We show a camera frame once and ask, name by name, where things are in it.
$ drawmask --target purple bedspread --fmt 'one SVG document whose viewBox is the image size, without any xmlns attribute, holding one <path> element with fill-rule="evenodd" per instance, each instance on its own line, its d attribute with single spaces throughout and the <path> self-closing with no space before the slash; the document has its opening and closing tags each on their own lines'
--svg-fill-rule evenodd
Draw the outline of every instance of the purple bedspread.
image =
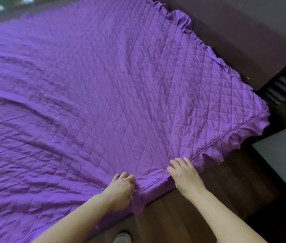
<svg viewBox="0 0 286 243">
<path fill-rule="evenodd" d="M 0 242 L 29 242 L 134 174 L 134 200 L 104 228 L 268 125 L 266 103 L 151 0 L 83 0 L 0 24 Z"/>
</svg>

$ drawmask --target gray shoe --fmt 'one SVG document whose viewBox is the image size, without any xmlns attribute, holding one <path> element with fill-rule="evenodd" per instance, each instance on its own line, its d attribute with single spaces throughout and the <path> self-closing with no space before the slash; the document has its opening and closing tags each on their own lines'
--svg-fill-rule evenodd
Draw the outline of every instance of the gray shoe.
<svg viewBox="0 0 286 243">
<path fill-rule="evenodd" d="M 117 234 L 113 243 L 132 243 L 132 237 L 129 233 L 121 232 Z"/>
</svg>

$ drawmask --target person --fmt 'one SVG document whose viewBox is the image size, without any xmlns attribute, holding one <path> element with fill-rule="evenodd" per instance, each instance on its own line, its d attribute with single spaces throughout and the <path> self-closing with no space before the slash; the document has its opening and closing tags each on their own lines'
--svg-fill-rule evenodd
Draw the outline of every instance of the person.
<svg viewBox="0 0 286 243">
<path fill-rule="evenodd" d="M 187 158 L 171 160 L 167 168 L 177 189 L 202 214 L 219 243 L 266 243 L 243 220 L 209 192 L 191 161 Z M 125 209 L 133 199 L 135 177 L 124 172 L 116 174 L 109 186 L 93 196 L 72 213 L 57 222 L 33 243 L 83 243 L 102 217 Z M 120 233 L 114 243 L 131 243 L 128 233 Z"/>
</svg>

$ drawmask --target dark brown headboard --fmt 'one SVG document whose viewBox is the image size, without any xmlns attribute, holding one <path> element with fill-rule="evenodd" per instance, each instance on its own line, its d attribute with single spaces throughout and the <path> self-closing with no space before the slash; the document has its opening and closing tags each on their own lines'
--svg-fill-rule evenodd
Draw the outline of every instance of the dark brown headboard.
<svg viewBox="0 0 286 243">
<path fill-rule="evenodd" d="M 194 31 L 260 89 L 286 66 L 286 0 L 158 0 L 188 14 Z"/>
</svg>

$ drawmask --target ruffled edge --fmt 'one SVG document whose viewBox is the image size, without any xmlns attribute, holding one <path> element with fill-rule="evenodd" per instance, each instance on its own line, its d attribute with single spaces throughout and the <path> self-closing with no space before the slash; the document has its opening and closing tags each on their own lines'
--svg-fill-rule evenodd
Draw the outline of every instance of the ruffled edge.
<svg viewBox="0 0 286 243">
<path fill-rule="evenodd" d="M 237 71 L 228 66 L 223 59 L 218 58 L 210 46 L 206 46 L 204 42 L 197 37 L 196 33 L 192 30 L 192 22 L 190 17 L 180 10 L 169 12 L 164 3 L 159 1 L 147 0 L 152 8 L 163 14 L 167 21 L 176 24 L 183 34 L 192 37 L 196 45 L 201 46 L 208 56 L 222 66 L 224 71 L 232 77 L 232 80 L 239 80 L 242 82 L 241 77 Z M 253 91 L 253 88 L 244 83 L 245 89 Z M 234 149 L 239 149 L 244 140 L 251 136 L 260 136 L 263 130 L 269 125 L 268 117 L 270 115 L 267 103 L 260 97 L 259 103 L 263 110 L 249 119 L 242 125 L 235 127 L 230 132 L 222 135 L 208 146 L 204 147 L 201 151 L 191 157 L 191 161 L 197 167 L 198 173 L 201 173 L 205 168 L 211 167 L 215 164 L 220 164 L 224 161 L 224 156 L 229 154 Z M 142 213 L 145 205 L 160 197 L 160 194 L 165 194 L 175 188 L 175 183 L 170 175 L 166 175 L 160 180 L 150 184 L 141 190 L 139 196 L 136 196 L 135 207 L 131 211 L 135 214 Z"/>
</svg>

